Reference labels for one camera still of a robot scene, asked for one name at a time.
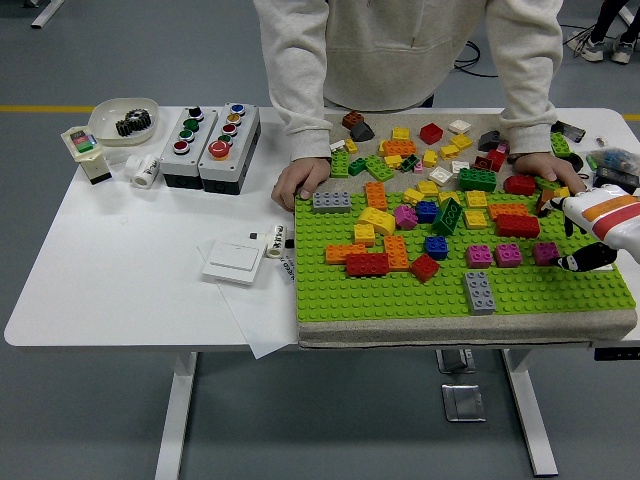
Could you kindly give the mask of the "person's left hand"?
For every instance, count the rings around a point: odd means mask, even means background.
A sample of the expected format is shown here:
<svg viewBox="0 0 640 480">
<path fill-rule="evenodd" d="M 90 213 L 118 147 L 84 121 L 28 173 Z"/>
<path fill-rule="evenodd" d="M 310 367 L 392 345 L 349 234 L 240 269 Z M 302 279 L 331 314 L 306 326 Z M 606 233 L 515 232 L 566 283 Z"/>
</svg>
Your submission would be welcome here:
<svg viewBox="0 0 640 480">
<path fill-rule="evenodd" d="M 520 155 L 514 162 L 514 169 L 521 174 L 539 176 L 551 182 L 562 182 L 573 194 L 586 190 L 584 182 L 573 166 L 548 152 Z"/>
</svg>

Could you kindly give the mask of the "person's right hand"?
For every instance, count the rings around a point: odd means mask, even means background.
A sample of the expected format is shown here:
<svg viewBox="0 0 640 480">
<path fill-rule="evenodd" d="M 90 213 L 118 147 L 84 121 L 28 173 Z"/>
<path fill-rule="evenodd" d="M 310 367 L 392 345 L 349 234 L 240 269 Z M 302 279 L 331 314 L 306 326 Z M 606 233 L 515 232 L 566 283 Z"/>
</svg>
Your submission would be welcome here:
<svg viewBox="0 0 640 480">
<path fill-rule="evenodd" d="M 311 198 L 318 186 L 329 178 L 330 172 L 331 166 L 327 158 L 297 159 L 280 173 L 271 198 L 282 209 L 293 212 L 295 198 Z"/>
</svg>

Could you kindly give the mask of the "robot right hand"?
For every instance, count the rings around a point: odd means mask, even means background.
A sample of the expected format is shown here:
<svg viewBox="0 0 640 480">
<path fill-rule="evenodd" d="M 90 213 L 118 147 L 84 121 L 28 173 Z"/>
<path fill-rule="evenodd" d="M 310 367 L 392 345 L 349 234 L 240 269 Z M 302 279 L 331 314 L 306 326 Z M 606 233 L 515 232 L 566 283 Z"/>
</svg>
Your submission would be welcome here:
<svg viewBox="0 0 640 480">
<path fill-rule="evenodd" d="M 606 184 L 574 197 L 552 198 L 543 206 L 544 210 L 551 208 L 564 214 L 567 237 L 577 226 L 597 240 L 571 255 L 551 258 L 552 265 L 573 272 L 591 271 L 612 264 L 621 249 L 639 262 L 639 200 L 619 186 Z"/>
</svg>

